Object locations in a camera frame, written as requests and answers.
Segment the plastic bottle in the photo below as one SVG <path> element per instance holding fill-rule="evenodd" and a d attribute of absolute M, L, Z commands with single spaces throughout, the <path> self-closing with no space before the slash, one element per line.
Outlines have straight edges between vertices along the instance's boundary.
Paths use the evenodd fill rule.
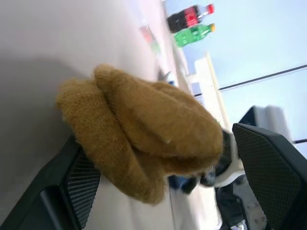
<path fill-rule="evenodd" d="M 211 13 L 214 13 L 213 4 L 208 6 L 195 5 L 189 7 L 183 11 L 172 14 L 167 18 L 169 29 L 172 33 L 177 33 L 181 30 L 197 25 L 206 15 Z"/>
<path fill-rule="evenodd" d="M 210 32 L 215 31 L 215 25 L 199 24 L 194 27 L 180 31 L 174 35 L 178 47 L 186 46 L 187 44 L 200 41 L 205 38 Z"/>

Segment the brown towel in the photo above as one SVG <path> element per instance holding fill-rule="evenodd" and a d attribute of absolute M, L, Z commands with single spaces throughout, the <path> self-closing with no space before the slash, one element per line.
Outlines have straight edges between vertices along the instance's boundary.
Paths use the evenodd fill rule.
<path fill-rule="evenodd" d="M 65 121 L 101 173 L 144 203 L 164 197 L 164 177 L 193 175 L 223 149 L 218 122 L 191 95 L 101 65 L 57 97 Z"/>

